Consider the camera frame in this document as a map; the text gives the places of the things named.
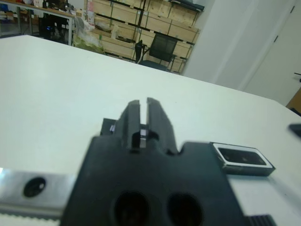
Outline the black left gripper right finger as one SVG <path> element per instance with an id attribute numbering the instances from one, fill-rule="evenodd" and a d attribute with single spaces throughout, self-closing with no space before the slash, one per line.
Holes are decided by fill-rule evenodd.
<path id="1" fill-rule="evenodd" d="M 173 126 L 160 102 L 147 98 L 147 140 L 153 140 L 165 154 L 176 154 Z"/>

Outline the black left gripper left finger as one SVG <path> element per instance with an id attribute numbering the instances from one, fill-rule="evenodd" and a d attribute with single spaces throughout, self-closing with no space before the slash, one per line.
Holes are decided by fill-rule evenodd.
<path id="1" fill-rule="evenodd" d="M 140 148 L 140 102 L 128 103 L 119 119 L 119 135 L 122 145 L 127 149 Z"/>

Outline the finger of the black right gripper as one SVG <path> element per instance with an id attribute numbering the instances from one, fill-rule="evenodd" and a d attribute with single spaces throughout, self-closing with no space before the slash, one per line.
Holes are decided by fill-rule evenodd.
<path id="1" fill-rule="evenodd" d="M 301 124 L 290 124 L 289 129 L 296 136 L 301 137 Z"/>

